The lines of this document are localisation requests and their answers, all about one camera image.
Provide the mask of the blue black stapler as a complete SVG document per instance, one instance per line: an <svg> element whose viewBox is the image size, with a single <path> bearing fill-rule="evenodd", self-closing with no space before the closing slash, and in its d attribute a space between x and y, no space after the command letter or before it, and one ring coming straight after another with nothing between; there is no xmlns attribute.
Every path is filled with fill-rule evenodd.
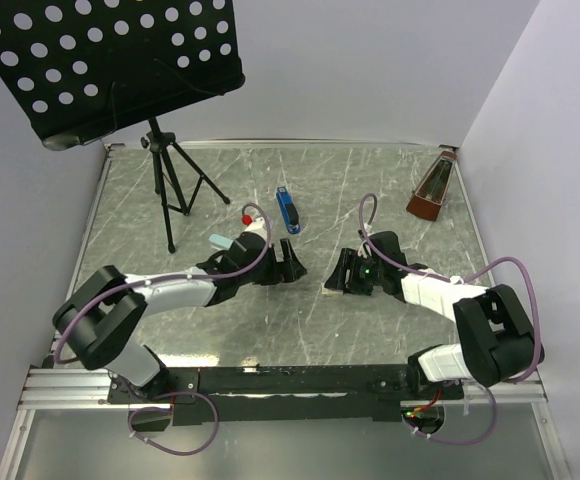
<svg viewBox="0 0 580 480"><path fill-rule="evenodd" d="M286 230L290 234L298 234L301 230L299 214L294 201L286 187L278 187L276 189L276 199L284 224L286 226Z"/></svg>

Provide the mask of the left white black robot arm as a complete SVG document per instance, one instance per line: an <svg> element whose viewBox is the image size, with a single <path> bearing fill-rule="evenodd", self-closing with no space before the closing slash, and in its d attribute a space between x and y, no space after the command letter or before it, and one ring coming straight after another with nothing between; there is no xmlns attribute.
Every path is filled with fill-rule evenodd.
<svg viewBox="0 0 580 480"><path fill-rule="evenodd" d="M307 274L288 238L282 258L259 234L243 232L227 249L195 266L164 275L124 275L98 269L54 314L52 323L88 370L106 369L147 402L162 398L168 370L150 348L132 339L139 322L158 313L210 307L236 296L244 285L293 283Z"/></svg>

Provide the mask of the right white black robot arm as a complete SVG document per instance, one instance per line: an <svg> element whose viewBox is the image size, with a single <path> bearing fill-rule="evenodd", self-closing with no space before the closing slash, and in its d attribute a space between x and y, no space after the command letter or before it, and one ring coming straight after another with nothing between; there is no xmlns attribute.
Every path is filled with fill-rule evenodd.
<svg viewBox="0 0 580 480"><path fill-rule="evenodd" d="M392 231L369 236L357 249L343 248L323 284L328 293L369 296L375 288L408 305L451 321L458 341L416 352L407 361L406 384L428 398L441 384L474 380L484 387L511 382L545 359L534 326L510 286L486 288L440 280L423 264L408 264Z"/></svg>

